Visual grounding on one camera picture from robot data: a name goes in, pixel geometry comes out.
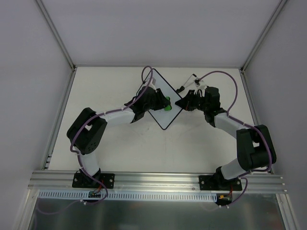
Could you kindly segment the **green bone-shaped eraser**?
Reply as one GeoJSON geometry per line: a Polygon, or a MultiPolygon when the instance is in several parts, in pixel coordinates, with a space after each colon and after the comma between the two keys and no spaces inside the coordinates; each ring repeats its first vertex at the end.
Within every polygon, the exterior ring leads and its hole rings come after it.
{"type": "Polygon", "coordinates": [[[166,97],[166,99],[168,100],[168,104],[167,104],[167,106],[164,108],[164,110],[165,110],[165,111],[170,111],[170,110],[172,110],[171,99],[170,99],[170,97],[166,97]]]}

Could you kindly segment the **small black-framed whiteboard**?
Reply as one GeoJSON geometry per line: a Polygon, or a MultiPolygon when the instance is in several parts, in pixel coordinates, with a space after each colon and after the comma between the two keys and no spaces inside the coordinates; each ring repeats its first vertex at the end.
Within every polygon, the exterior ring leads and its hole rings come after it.
{"type": "Polygon", "coordinates": [[[156,93],[154,93],[154,107],[148,113],[162,130],[166,130],[182,111],[181,107],[175,105],[175,102],[182,97],[156,69],[149,71],[146,78],[144,78],[145,82],[137,90],[136,95],[141,93],[150,77],[152,77],[152,85],[155,87],[156,93]]]}

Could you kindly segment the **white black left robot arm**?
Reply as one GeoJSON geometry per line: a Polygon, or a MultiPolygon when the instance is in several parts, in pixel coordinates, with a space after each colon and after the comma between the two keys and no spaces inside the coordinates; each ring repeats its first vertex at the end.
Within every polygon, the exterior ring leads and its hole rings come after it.
{"type": "Polygon", "coordinates": [[[71,150],[77,153],[80,169],[74,174],[74,188],[99,188],[101,183],[111,188],[107,178],[111,174],[102,174],[98,166],[95,150],[98,147],[106,128],[121,124],[130,124],[142,119],[149,110],[161,110],[170,107],[170,98],[163,95],[161,89],[143,87],[139,93],[122,108],[107,111],[100,116],[87,107],[82,110],[67,131],[71,150]]]}

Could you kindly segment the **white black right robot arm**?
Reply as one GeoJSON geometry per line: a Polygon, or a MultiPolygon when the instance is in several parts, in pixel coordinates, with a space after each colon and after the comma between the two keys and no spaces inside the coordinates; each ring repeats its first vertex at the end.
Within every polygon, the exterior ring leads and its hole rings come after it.
{"type": "Polygon", "coordinates": [[[185,111],[202,111],[208,124],[236,139],[236,158],[201,181],[202,190],[228,190],[237,178],[251,172],[267,172],[276,163],[268,128],[265,125],[252,126],[231,116],[221,107],[218,88],[206,87],[204,93],[189,90],[175,104],[185,111]]]}

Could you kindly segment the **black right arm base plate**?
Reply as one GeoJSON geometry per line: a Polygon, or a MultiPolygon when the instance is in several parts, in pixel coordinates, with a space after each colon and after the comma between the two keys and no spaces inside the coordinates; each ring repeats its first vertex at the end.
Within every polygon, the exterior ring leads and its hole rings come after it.
{"type": "Polygon", "coordinates": [[[213,175],[200,175],[198,179],[202,191],[242,191],[242,184],[238,178],[225,180],[213,175]]]}

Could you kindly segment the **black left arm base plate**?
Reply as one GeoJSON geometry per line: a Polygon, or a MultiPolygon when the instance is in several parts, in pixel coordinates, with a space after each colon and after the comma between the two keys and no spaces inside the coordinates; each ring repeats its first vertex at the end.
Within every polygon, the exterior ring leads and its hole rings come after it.
{"type": "MultiPolygon", "coordinates": [[[[97,172],[93,176],[97,181],[104,184],[107,189],[113,189],[115,174],[97,172]]],[[[98,188],[101,184],[88,177],[82,170],[77,171],[74,174],[72,187],[73,188],[98,188]]]]}

